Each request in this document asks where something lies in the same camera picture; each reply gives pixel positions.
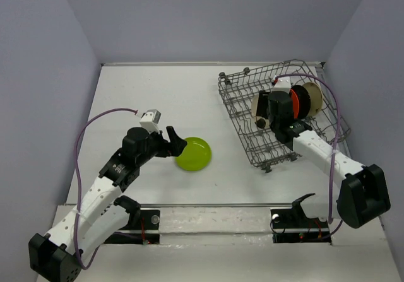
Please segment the orange plate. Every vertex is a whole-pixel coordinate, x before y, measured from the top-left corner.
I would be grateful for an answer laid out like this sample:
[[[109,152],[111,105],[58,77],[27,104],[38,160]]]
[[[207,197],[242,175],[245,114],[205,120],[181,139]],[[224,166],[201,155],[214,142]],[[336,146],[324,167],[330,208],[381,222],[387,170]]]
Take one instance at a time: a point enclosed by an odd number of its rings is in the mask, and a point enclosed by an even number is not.
[[[294,119],[298,119],[299,112],[300,112],[300,101],[299,101],[298,94],[293,89],[290,89],[289,95],[292,99],[292,108],[293,108],[293,113],[294,113]]]

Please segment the green plate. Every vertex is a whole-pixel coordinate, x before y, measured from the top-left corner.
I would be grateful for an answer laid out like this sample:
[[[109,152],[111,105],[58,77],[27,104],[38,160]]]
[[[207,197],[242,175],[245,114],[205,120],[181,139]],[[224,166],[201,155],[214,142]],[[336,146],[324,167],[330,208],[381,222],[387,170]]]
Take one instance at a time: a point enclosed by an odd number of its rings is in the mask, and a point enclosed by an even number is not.
[[[212,158],[210,145],[199,137],[188,137],[185,141],[187,145],[181,155],[175,159],[176,165],[188,172],[204,169]]]

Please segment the cream plate with dark spot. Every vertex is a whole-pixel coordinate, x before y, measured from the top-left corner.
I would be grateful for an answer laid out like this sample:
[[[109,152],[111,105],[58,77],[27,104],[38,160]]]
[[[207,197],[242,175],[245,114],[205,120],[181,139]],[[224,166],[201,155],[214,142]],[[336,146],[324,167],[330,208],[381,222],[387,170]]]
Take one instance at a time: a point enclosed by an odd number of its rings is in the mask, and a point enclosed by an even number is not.
[[[258,115],[258,100],[259,95],[255,95],[251,101],[252,120],[258,129],[269,129],[270,128],[269,120]]]

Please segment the black plate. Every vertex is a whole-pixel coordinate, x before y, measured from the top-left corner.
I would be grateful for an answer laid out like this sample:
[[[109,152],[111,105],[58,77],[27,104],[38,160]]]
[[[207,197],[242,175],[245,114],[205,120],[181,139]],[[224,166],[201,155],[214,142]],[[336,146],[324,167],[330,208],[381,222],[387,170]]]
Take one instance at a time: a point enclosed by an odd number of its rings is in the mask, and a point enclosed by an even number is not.
[[[297,114],[298,119],[304,119],[308,116],[311,108],[311,98],[309,92],[301,85],[295,85],[293,91],[297,95],[299,101],[299,112]]]

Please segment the cream floral plate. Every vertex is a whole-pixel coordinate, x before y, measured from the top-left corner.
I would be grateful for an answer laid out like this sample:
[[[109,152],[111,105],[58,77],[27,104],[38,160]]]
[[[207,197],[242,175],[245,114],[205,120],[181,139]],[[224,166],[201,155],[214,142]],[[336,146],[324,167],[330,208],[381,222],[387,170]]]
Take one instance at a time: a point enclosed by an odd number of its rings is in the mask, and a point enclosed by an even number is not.
[[[308,117],[318,115],[323,108],[323,92],[317,83],[307,82],[303,84],[310,97],[310,109]]]

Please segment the grey wire dish rack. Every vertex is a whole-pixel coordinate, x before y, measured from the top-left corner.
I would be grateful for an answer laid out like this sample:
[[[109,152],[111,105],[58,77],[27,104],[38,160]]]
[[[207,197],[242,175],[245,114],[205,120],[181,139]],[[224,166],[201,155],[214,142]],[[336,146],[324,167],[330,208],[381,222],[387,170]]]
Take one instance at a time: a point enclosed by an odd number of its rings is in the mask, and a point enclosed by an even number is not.
[[[253,97],[260,91],[272,91],[276,76],[290,76],[291,89],[307,82],[317,83],[323,92],[323,108],[314,117],[297,120],[308,124],[328,144],[342,145],[347,139],[350,127],[338,114],[331,93],[323,85],[321,71],[319,66],[310,67],[304,61],[291,60],[218,75],[219,94],[252,166],[270,172],[273,166],[299,157],[280,143],[270,128],[258,129],[251,115]]]

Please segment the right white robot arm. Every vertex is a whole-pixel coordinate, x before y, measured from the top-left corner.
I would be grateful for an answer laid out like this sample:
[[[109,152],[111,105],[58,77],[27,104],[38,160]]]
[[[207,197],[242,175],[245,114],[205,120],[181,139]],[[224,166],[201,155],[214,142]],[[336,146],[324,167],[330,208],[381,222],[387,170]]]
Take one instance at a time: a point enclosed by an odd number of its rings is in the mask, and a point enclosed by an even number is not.
[[[294,117],[292,98],[285,91],[261,91],[256,114],[267,118],[276,139],[291,151],[310,160],[329,177],[329,193],[324,208],[310,193],[302,205],[290,212],[292,222],[306,226],[313,218],[342,220],[358,229],[391,208],[384,171],[373,164],[365,166],[318,136],[312,128]]]

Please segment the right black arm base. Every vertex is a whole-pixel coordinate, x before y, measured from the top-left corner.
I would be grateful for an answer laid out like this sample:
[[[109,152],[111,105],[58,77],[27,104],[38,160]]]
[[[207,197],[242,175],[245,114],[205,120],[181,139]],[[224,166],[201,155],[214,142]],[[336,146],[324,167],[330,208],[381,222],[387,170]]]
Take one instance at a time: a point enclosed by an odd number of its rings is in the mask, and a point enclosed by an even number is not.
[[[301,202],[313,196],[306,194],[292,202],[290,208],[271,209],[270,229],[274,244],[331,243],[330,229],[319,218],[308,218]]]

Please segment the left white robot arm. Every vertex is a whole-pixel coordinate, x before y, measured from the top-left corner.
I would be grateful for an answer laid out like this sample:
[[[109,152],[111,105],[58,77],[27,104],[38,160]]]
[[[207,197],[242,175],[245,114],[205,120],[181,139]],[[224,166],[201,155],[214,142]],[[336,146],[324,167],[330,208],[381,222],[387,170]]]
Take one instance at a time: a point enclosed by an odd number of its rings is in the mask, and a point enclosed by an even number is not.
[[[140,168],[157,156],[179,156],[187,143],[173,127],[160,131],[131,128],[77,205],[45,235],[28,243],[30,267],[48,281],[74,281],[91,265],[98,248],[120,228],[133,228],[140,220],[140,204],[124,191],[140,175]]]

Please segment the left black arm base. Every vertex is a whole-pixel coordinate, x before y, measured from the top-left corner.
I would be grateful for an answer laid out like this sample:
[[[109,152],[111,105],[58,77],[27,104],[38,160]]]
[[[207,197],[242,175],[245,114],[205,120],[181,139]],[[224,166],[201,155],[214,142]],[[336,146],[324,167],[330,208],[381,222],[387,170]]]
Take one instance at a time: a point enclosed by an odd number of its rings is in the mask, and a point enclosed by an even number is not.
[[[160,243],[160,210],[142,209],[131,215],[125,226],[114,232],[104,244],[148,245]]]

